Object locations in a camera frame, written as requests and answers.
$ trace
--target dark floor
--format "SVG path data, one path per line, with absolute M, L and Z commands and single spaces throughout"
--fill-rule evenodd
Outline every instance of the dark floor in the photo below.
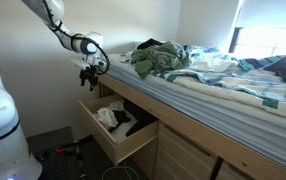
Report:
M 56 147 L 73 142 L 69 127 L 29 137 L 27 140 L 30 150 L 43 165 L 39 180 L 148 180 L 130 158 L 115 167 L 92 136 L 80 140 L 81 161 L 77 160 L 75 153 L 55 153 Z

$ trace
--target white wall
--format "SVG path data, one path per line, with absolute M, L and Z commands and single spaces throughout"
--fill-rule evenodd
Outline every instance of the white wall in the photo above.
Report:
M 226 50 L 239 0 L 182 0 L 177 42 Z
M 148 38 L 175 40 L 181 0 L 65 0 L 63 22 L 75 32 L 97 31 L 108 53 Z M 93 99 L 80 86 L 79 69 L 47 27 L 19 0 L 0 2 L 0 66 L 15 99 L 26 136 L 71 126 L 74 138 L 88 135 L 77 101 Z

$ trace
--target wooden drawer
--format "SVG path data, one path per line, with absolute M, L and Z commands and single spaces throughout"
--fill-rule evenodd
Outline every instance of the wooden drawer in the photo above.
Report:
M 181 179 L 208 179 L 214 157 L 164 125 L 160 126 L 158 159 Z
M 158 122 L 155 121 L 129 137 L 125 136 L 127 130 L 122 128 L 121 125 L 111 134 L 97 120 L 93 113 L 97 113 L 99 109 L 107 107 L 112 102 L 117 100 L 122 100 L 122 97 L 120 95 L 113 95 L 87 103 L 79 102 L 82 110 L 88 117 L 85 121 L 86 126 L 90 129 L 95 140 L 99 143 L 101 148 L 115 166 L 117 166 L 119 162 L 130 156 L 132 153 L 143 147 L 145 144 L 155 139 L 157 137 L 158 125 Z
M 216 180 L 252 180 L 250 176 L 223 161 Z
M 131 155 L 131 159 L 149 179 L 153 179 L 156 149 L 157 139 L 155 138 Z
M 160 158 L 157 159 L 154 180 L 180 180 L 173 172 Z

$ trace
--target cabinet door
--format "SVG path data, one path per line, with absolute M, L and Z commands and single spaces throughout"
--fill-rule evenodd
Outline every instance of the cabinet door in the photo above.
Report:
M 166 165 L 161 159 L 157 160 L 155 166 L 154 180 L 180 180 L 173 170 Z
M 131 159 L 145 173 L 149 179 L 153 179 L 157 139 L 143 146 L 131 155 Z
M 208 179 L 214 158 L 164 125 L 160 125 L 156 167 L 179 179 Z M 156 168 L 155 175 L 160 174 Z
M 223 161 L 216 180 L 252 180 L 250 176 Z

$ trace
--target window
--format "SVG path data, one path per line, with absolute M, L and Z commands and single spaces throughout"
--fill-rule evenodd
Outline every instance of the window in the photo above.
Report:
M 236 28 L 230 53 L 238 58 L 286 54 L 286 28 Z

